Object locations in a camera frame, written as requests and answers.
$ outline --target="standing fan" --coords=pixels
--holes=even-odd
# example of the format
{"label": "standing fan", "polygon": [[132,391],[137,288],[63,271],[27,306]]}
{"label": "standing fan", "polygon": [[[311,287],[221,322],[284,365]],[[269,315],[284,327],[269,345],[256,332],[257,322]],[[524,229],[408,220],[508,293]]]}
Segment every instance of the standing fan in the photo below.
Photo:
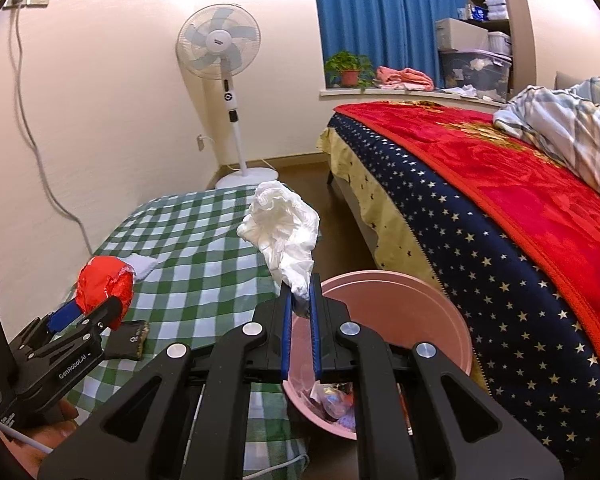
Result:
{"label": "standing fan", "polygon": [[278,172],[269,168],[247,168],[242,152],[233,76],[251,64],[259,48],[258,23],[242,7],[231,4],[200,9],[184,23],[178,34],[178,60],[199,77],[222,80],[240,170],[222,177],[216,184],[217,189],[260,184],[278,178]]}

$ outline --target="white cable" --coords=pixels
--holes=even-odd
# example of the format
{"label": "white cable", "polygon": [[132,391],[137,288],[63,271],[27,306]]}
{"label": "white cable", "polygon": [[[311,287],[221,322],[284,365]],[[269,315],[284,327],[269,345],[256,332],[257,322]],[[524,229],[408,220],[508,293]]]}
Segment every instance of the white cable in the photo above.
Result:
{"label": "white cable", "polygon": [[30,145],[29,147],[33,150],[33,153],[36,155],[36,163],[38,165],[38,173],[40,174],[40,180],[42,181],[42,187],[45,190],[45,194],[48,199],[51,201],[52,206],[57,209],[63,216],[68,218],[69,220],[77,223],[80,227],[80,231],[82,232],[82,237],[84,238],[84,244],[89,251],[89,254],[93,254],[93,248],[91,247],[91,243],[89,241],[89,237],[87,235],[87,229],[85,229],[82,220],[80,220],[76,215],[68,211],[56,198],[51,191],[51,187],[49,186],[49,180],[46,177],[46,172],[44,165],[42,163],[42,155],[40,154],[40,149],[36,143],[36,139],[33,137],[31,133],[31,129],[29,127],[29,121],[27,121],[27,115],[24,111],[24,104],[22,103],[22,57],[23,57],[23,49],[22,49],[22,38],[20,37],[20,10],[25,5],[24,0],[20,2],[20,5],[16,9],[16,19],[15,19],[15,29],[16,29],[16,40],[18,41],[18,69],[16,70],[16,93],[18,97],[18,108],[20,109],[20,117],[22,118],[22,124],[24,126],[27,137],[29,137]]}
{"label": "white cable", "polygon": [[38,451],[42,451],[45,454],[49,454],[53,451],[53,449],[51,449],[50,447],[47,447],[44,444],[40,444],[39,442],[36,442],[32,438],[29,438],[27,435],[23,435],[19,431],[16,431],[13,428],[10,428],[9,426],[7,426],[6,424],[3,424],[1,422],[0,422],[0,431],[3,432],[5,435],[10,436],[11,438],[21,441],[21,443],[23,443],[23,444],[27,444],[28,446],[31,446],[31,447],[37,449]]}
{"label": "white cable", "polygon": [[275,471],[276,469],[282,469],[283,467],[288,467],[303,458],[306,459],[306,463],[308,465],[309,464],[309,455],[307,455],[306,453],[302,453],[301,455],[298,455],[295,458],[288,460],[287,462],[283,462],[282,464],[274,465],[272,467],[267,467],[266,469],[263,469],[262,471],[258,471],[257,473],[243,476],[242,480],[251,480],[252,478],[258,478],[262,475],[266,475],[267,473],[271,473],[272,471]]}
{"label": "white cable", "polygon": [[[212,139],[211,137],[207,137],[204,135],[200,135],[196,137],[197,139],[208,139],[210,140],[214,145],[216,144],[216,140]],[[273,171],[277,171],[276,168],[274,168],[272,165],[270,165],[266,160],[264,160],[263,158],[259,158],[258,160],[264,162],[267,166],[269,166]],[[224,164],[224,166],[228,167],[231,171],[240,171],[240,168],[234,168],[233,166],[231,166],[230,164]]]}

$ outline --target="plaid comforter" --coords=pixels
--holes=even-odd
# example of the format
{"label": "plaid comforter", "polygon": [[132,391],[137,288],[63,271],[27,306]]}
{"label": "plaid comforter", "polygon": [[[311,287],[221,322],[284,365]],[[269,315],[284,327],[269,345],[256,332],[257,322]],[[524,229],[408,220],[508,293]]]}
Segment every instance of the plaid comforter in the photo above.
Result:
{"label": "plaid comforter", "polygon": [[493,123],[600,193],[600,77],[566,90],[528,86],[493,115]]}
{"label": "plaid comforter", "polygon": [[[92,412],[171,343],[179,341],[194,348],[211,344],[250,321],[256,305],[274,297],[274,282],[263,256],[235,232],[254,189],[153,200],[140,206],[101,245],[97,254],[124,257],[139,253],[158,258],[156,269],[134,285],[134,298],[125,316],[125,320],[149,321],[150,332],[140,362],[102,362],[69,394],[71,402]],[[282,388],[254,384],[244,473],[287,462],[305,452],[304,441],[289,420]],[[304,462],[299,460],[262,478],[299,478]]]}

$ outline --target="pink blanket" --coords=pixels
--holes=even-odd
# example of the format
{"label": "pink blanket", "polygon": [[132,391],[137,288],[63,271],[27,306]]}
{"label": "pink blanket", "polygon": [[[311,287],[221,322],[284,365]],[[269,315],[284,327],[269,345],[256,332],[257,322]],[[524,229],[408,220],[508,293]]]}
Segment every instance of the pink blanket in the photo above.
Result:
{"label": "pink blanket", "polygon": [[382,83],[380,85],[382,89],[424,90],[427,92],[434,89],[433,80],[424,72],[413,68],[395,70],[379,66],[376,75]]}

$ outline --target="pink trash can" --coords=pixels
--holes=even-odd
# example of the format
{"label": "pink trash can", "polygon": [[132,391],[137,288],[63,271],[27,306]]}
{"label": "pink trash can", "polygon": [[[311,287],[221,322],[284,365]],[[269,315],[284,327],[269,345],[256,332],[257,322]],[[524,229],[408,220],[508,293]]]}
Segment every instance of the pink trash can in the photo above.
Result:
{"label": "pink trash can", "polygon": [[[375,330],[388,343],[411,348],[418,341],[430,341],[465,373],[471,372],[472,345],[466,323],[445,295],[427,283],[400,272],[361,270],[322,282],[322,293],[346,303],[353,321]],[[307,319],[294,316],[289,378],[282,387],[316,426],[355,440],[355,431],[325,420],[308,400],[307,391],[314,383],[311,327]]]}

